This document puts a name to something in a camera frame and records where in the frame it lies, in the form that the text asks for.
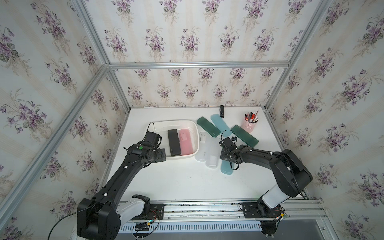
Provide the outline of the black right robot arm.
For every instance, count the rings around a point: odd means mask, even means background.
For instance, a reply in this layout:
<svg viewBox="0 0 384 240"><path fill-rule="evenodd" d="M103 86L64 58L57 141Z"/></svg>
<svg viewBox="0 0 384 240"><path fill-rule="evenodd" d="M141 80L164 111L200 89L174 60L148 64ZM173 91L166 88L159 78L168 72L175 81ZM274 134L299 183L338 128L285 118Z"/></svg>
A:
<svg viewBox="0 0 384 240"><path fill-rule="evenodd" d="M268 152L247 145L236 146L227 140L220 141L219 145L224 161L254 164L272 171L276 184L258 200L258 209L263 214L299 195L313 180L313 175L291 150Z"/></svg>

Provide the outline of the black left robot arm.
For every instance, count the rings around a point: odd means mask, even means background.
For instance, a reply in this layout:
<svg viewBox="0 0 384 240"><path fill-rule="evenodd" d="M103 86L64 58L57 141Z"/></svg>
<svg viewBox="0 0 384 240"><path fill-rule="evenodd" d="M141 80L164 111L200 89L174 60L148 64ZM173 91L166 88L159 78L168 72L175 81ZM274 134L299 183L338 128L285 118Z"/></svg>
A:
<svg viewBox="0 0 384 240"><path fill-rule="evenodd" d="M165 149L134 144L111 179L91 198L78 205L77 235L88 240L113 240L121 224L118 203L136 174L152 163L166 161Z"/></svg>

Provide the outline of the teal pencil case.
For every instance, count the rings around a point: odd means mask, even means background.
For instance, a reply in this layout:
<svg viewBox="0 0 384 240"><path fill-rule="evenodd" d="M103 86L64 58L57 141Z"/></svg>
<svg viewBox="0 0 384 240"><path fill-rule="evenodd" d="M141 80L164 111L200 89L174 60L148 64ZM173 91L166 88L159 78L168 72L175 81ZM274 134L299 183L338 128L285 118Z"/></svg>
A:
<svg viewBox="0 0 384 240"><path fill-rule="evenodd" d="M222 160L222 164L221 164L221 173L225 174L225 175L232 175L233 174L233 169L231 168L231 162L229 161L225 161L225 160Z"/></svg>

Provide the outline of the black pencil case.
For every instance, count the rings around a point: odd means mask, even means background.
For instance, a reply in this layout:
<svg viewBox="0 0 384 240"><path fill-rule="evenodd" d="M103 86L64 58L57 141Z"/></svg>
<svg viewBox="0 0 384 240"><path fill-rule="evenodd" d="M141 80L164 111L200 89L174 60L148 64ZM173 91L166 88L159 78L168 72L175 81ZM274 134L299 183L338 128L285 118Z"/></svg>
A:
<svg viewBox="0 0 384 240"><path fill-rule="evenodd" d="M171 156L172 157L180 156L182 151L181 151L181 146L180 146L178 130L177 129L168 130L168 139L169 139L169 147L170 147Z"/></svg>

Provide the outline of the pink pencil case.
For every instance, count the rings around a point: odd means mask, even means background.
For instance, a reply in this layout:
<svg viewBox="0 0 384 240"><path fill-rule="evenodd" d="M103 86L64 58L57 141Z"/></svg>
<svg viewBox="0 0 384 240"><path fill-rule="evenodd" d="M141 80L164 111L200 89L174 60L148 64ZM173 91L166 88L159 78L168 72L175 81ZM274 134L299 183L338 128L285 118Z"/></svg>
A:
<svg viewBox="0 0 384 240"><path fill-rule="evenodd" d="M188 129L181 129L179 131L179 140L180 140L182 156L190 155L194 153L191 134Z"/></svg>

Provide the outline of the white plastic storage box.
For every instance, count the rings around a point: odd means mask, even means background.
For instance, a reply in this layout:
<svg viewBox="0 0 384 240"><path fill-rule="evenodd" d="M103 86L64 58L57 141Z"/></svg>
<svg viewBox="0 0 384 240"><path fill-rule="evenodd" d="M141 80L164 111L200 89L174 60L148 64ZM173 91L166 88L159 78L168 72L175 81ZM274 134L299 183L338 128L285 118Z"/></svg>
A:
<svg viewBox="0 0 384 240"><path fill-rule="evenodd" d="M193 121L152 122L147 130L162 137L159 147L165 149L168 161L191 158L199 151L199 133L197 125Z"/></svg>

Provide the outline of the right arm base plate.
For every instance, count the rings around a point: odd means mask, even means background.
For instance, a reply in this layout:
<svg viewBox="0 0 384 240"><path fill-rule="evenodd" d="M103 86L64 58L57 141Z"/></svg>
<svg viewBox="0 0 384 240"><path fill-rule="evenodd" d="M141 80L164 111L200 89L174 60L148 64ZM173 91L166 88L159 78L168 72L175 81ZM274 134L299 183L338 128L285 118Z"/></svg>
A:
<svg viewBox="0 0 384 240"><path fill-rule="evenodd" d="M281 205L270 209L262 202L241 203L240 210L246 219L279 219L285 214L285 209Z"/></svg>

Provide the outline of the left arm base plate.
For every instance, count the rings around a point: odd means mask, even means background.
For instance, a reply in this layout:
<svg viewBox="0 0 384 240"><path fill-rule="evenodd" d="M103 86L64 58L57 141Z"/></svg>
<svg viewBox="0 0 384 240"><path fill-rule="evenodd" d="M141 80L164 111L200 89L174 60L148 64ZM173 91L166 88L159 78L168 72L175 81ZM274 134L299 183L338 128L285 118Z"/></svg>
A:
<svg viewBox="0 0 384 240"><path fill-rule="evenodd" d="M163 220L165 212L164 204L150 204L149 207L145 207L142 214L136 216L132 221L141 221L141 220Z"/></svg>

